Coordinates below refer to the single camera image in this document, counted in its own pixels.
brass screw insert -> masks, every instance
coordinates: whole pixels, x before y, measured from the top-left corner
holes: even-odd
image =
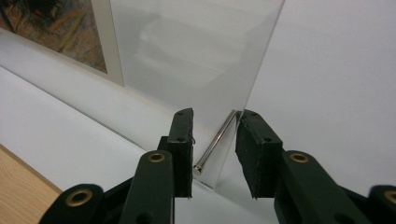
[[[71,207],[77,207],[89,201],[91,197],[92,191],[89,189],[78,189],[67,196],[66,204]]]
[[[385,191],[385,198],[390,200],[392,203],[396,203],[396,190]]]

metal rod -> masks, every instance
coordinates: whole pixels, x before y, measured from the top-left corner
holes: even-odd
[[[224,124],[221,126],[219,132],[216,134],[215,138],[213,139],[212,143],[210,143],[209,147],[205,151],[204,155],[201,159],[193,166],[192,171],[195,175],[201,175],[204,171],[205,163],[209,158],[210,154],[212,154],[213,149],[215,149],[216,145],[218,144],[220,138],[224,135],[225,131],[227,130],[228,126],[230,126],[233,118],[235,117],[236,110],[231,111],[228,118],[225,120]]]

picture frame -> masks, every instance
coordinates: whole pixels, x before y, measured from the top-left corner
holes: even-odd
[[[123,86],[108,0],[0,0],[0,32]]]

wooden surface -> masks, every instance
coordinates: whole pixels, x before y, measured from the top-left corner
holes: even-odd
[[[0,223],[38,223],[60,192],[0,145]]]

transparent acrylic sheet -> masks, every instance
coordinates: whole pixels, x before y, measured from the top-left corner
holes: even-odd
[[[245,108],[283,0],[110,4],[125,88],[148,95],[169,111],[193,108],[198,162],[229,114]],[[195,176],[212,189],[235,127],[234,120],[203,173]]]

